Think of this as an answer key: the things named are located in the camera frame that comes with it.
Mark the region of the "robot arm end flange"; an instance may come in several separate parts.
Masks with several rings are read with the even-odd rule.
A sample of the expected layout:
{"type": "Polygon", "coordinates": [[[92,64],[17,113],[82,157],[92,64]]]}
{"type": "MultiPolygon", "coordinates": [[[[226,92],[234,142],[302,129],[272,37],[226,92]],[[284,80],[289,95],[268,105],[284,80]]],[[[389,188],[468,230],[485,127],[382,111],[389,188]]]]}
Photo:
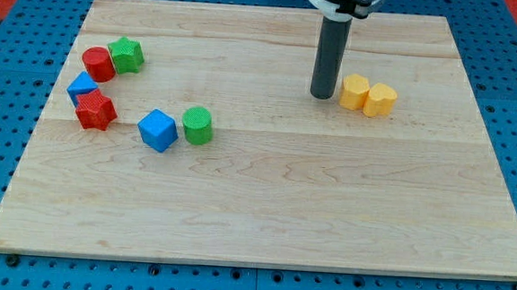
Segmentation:
{"type": "Polygon", "coordinates": [[[335,22],[364,19],[377,12],[385,0],[308,0],[322,15],[335,22]]]}

